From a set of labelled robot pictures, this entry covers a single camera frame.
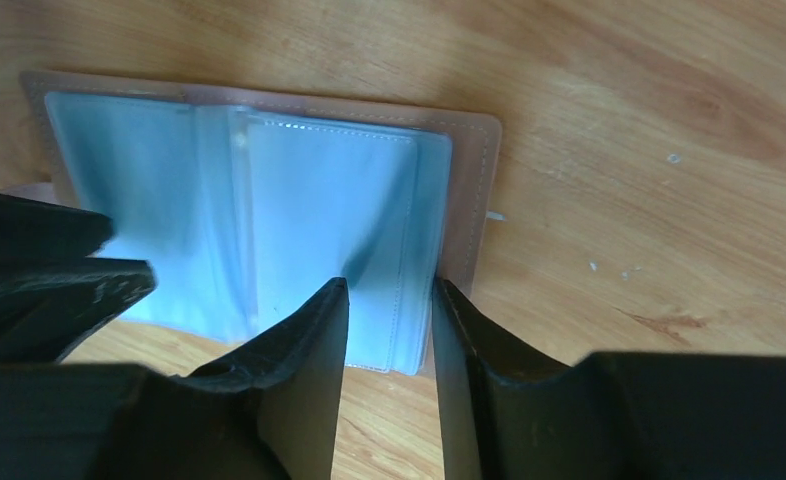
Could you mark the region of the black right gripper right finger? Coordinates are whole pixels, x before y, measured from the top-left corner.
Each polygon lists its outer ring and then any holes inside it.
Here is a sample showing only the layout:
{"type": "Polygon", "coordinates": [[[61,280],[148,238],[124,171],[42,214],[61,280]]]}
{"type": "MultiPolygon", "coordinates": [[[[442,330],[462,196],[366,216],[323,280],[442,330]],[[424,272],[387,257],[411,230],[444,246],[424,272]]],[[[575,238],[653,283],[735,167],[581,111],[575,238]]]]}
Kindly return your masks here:
{"type": "Polygon", "coordinates": [[[568,366],[433,288],[449,479],[786,479],[786,357],[595,352],[568,366]]]}

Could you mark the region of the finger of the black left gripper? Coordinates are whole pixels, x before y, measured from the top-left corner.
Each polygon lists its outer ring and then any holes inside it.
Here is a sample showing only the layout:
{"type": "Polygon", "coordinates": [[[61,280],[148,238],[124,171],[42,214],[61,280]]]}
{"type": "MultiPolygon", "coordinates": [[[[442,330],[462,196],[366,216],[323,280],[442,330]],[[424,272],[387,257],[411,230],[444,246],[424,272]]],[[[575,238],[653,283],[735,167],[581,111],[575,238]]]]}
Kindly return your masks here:
{"type": "Polygon", "coordinates": [[[0,262],[0,363],[51,363],[156,287],[147,262],[0,262]]]}
{"type": "Polygon", "coordinates": [[[0,194],[0,267],[113,272],[113,260],[92,256],[112,234],[102,214],[0,194]]]}

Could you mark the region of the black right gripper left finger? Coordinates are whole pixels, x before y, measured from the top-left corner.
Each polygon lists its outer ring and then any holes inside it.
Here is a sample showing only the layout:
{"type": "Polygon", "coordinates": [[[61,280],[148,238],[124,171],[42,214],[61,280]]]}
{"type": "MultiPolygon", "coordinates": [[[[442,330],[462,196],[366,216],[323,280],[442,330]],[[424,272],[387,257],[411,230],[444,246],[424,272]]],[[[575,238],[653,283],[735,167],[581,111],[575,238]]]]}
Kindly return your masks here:
{"type": "Polygon", "coordinates": [[[327,479],[349,321],[327,281],[185,376],[135,363],[0,363],[0,479],[327,479]]]}

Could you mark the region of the beige leather card holder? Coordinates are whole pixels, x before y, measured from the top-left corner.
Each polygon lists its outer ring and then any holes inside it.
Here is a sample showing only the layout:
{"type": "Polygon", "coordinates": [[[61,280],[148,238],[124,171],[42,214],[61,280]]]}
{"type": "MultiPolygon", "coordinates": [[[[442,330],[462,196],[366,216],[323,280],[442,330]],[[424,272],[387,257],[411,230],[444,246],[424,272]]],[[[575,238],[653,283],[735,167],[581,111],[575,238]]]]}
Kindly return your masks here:
{"type": "Polygon", "coordinates": [[[436,277],[470,292],[502,126],[465,111],[56,71],[20,77],[52,166],[22,194],[146,260],[126,320],[240,343],[333,277],[345,363],[425,374],[436,277]]]}

